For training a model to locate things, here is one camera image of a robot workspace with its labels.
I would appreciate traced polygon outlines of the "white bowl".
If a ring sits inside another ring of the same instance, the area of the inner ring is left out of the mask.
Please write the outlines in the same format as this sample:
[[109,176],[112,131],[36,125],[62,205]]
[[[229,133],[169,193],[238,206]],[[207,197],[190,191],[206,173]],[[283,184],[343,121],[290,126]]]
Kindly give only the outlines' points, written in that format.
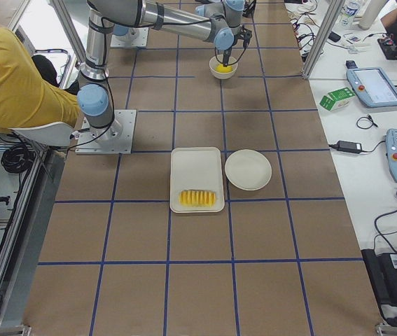
[[223,66],[221,64],[221,59],[222,57],[218,55],[217,57],[214,56],[209,60],[209,69],[211,74],[215,78],[220,80],[225,80],[233,77],[238,67],[236,59],[234,57],[230,57],[228,66]]

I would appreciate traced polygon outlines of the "upper blue teach pendant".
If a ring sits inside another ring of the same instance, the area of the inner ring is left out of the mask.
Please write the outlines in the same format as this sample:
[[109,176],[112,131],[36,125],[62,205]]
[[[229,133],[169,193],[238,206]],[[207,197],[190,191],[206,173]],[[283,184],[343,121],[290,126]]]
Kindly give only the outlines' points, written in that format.
[[368,108],[397,106],[397,88],[380,67],[348,69],[347,80]]

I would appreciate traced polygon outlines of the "green white carton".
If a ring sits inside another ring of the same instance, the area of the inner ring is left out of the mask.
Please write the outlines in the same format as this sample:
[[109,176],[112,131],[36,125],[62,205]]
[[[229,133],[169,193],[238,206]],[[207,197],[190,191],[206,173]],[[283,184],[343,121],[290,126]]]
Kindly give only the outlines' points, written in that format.
[[348,87],[326,93],[319,102],[319,105],[327,111],[334,111],[349,105],[355,97],[355,93]]

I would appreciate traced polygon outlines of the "sliced yellow fruit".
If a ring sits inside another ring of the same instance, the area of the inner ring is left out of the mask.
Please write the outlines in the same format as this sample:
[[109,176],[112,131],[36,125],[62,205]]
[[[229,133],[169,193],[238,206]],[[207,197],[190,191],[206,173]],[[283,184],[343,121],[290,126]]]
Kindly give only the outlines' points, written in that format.
[[216,203],[216,193],[210,190],[182,190],[179,201],[185,207],[212,207]]

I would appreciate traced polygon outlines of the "black power adapter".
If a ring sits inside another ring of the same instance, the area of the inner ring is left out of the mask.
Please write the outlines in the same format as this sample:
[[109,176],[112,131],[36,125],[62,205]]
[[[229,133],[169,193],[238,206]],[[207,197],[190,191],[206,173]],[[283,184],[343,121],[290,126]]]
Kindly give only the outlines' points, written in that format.
[[345,153],[355,153],[359,154],[363,151],[362,145],[360,143],[352,141],[338,141],[337,150]]

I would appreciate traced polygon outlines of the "white chair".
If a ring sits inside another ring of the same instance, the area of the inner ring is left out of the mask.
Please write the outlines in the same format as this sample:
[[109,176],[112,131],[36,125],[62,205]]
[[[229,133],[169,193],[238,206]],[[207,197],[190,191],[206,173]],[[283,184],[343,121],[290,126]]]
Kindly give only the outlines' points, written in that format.
[[54,147],[68,146],[74,132],[74,128],[65,122],[52,122],[37,127],[15,127],[11,130],[28,140]]

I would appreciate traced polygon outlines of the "clear water bottle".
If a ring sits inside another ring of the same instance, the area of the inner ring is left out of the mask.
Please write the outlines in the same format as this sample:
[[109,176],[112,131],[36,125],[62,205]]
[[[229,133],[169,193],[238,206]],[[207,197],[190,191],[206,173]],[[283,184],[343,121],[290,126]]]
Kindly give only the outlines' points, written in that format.
[[340,13],[339,26],[341,29],[350,29],[354,23],[354,19],[358,10],[361,7],[361,2],[357,0],[345,1]]

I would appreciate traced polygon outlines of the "left aluminium frame post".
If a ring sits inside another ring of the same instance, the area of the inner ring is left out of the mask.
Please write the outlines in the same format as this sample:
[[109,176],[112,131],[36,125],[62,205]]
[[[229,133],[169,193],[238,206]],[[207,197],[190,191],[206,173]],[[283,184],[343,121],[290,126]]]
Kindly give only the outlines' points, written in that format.
[[77,60],[82,64],[86,59],[85,48],[83,47],[80,36],[78,35],[71,16],[63,0],[51,0],[52,7],[61,23],[71,47],[74,50]]

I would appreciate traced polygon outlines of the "aluminium frame post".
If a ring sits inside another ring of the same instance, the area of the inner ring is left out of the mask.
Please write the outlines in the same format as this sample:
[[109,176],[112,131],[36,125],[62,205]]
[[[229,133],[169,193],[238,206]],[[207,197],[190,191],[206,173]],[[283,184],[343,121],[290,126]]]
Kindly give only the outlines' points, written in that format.
[[311,73],[318,62],[320,57],[321,51],[328,39],[329,34],[332,32],[332,28],[335,25],[339,12],[343,7],[344,1],[336,0],[336,1],[329,1],[328,5],[326,6],[323,14],[324,17],[321,21],[321,25],[319,30],[316,34],[316,38],[314,40],[314,44],[312,49],[310,50],[307,59],[304,63],[304,67],[302,69],[302,77],[305,79],[309,79]]
[[78,35],[71,16],[63,0],[51,0],[52,7],[61,23],[71,47],[74,50],[77,60],[82,64],[86,59],[85,48],[83,47],[80,36]]

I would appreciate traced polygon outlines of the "person in yellow shirt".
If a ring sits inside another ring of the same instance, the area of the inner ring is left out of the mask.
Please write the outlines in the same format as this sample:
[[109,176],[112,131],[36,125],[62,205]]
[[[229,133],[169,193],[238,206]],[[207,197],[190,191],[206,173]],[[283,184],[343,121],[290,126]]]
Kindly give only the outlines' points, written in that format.
[[0,25],[0,133],[55,122],[75,126],[77,98],[43,79],[22,42]]

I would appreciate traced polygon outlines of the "white round plate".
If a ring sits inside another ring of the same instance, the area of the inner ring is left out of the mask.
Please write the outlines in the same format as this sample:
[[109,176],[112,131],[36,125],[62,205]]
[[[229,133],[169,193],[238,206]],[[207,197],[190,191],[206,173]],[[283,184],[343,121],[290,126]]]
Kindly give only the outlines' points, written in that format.
[[258,151],[242,149],[225,162],[225,175],[235,187],[254,191],[265,187],[272,177],[269,160]]

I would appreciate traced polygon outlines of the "black smartphone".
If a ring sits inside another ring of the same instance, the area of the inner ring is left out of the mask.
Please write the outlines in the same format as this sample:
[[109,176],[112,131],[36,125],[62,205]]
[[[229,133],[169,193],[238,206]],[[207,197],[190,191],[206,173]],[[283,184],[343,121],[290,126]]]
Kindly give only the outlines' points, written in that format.
[[328,39],[329,39],[330,41],[334,42],[334,43],[337,43],[337,42],[340,41],[341,36],[338,35],[338,34],[336,34],[335,32],[332,31],[332,32],[328,35]]

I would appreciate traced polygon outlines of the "yellow lemon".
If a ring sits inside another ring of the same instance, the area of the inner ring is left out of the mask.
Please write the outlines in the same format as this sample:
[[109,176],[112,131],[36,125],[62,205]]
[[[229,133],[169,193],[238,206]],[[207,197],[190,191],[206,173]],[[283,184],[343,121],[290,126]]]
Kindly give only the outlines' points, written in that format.
[[226,74],[232,72],[232,66],[223,66],[222,64],[218,64],[214,70],[221,74]]

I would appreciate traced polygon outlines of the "white rectangular tray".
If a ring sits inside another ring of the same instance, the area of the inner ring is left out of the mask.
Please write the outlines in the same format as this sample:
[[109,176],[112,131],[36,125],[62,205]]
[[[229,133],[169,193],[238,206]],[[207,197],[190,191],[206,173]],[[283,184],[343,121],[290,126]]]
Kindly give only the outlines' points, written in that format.
[[[182,190],[210,190],[216,193],[211,207],[183,206]],[[215,147],[176,148],[171,154],[170,209],[178,214],[219,212],[225,206],[221,153]]]

